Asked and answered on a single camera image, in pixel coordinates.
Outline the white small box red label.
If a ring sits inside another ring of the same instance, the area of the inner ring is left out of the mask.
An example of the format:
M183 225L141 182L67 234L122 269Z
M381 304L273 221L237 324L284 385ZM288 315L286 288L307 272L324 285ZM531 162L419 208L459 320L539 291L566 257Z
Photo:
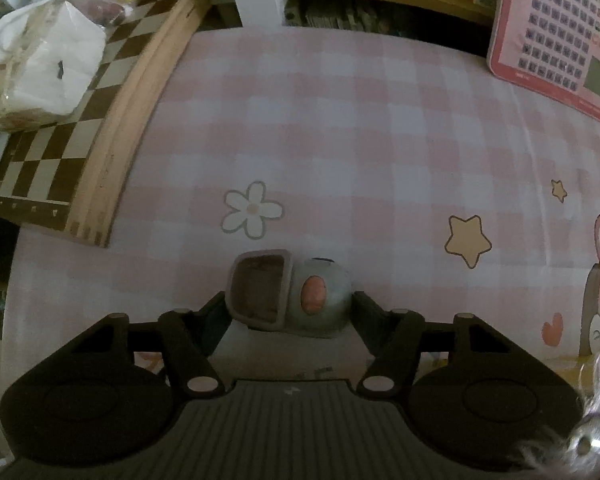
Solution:
M373 357L350 326L334 338L308 338L234 321L209 362L227 384L235 379L347 379L355 384Z

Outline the pink keyboard toy tablet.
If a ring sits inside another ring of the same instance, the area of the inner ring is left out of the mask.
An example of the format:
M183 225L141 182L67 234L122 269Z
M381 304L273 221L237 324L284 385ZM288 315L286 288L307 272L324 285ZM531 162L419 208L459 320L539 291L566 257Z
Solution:
M488 66L600 122L600 0L498 0Z

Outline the wooden chess board box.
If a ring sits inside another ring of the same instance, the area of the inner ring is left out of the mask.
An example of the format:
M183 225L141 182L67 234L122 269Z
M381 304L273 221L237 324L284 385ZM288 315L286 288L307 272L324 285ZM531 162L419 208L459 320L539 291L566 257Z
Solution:
M76 111L17 132L0 162L0 218L104 247L158 99L210 0L140 0L108 34Z

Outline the pink checked table mat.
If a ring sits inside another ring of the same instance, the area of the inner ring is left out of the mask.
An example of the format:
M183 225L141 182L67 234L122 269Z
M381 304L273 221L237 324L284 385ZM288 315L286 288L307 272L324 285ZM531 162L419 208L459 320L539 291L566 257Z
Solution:
M110 312L198 309L243 252L337 261L388 310L478 315L540 359L600 348L600 123L482 58L315 29L193 36L109 245L23 229L12 382Z

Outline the yellow cardboard box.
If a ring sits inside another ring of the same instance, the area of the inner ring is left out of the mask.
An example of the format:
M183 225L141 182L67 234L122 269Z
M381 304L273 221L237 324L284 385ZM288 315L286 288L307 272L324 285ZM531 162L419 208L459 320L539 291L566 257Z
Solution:
M571 387L587 396L593 393L595 356L562 356L545 360L544 364Z

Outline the floral tissue pack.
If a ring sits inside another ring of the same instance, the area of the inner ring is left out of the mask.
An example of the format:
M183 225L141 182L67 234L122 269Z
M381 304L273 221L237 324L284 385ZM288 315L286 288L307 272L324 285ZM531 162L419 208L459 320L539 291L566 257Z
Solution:
M71 115L134 0L32 0L0 18L0 133Z

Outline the grey toy car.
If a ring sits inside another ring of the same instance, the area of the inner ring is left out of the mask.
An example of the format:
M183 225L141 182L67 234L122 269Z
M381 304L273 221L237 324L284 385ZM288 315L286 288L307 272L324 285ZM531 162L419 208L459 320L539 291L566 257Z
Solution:
M230 269L226 304L254 330L332 338L349 324L352 280L329 258L299 260L285 249L245 252Z

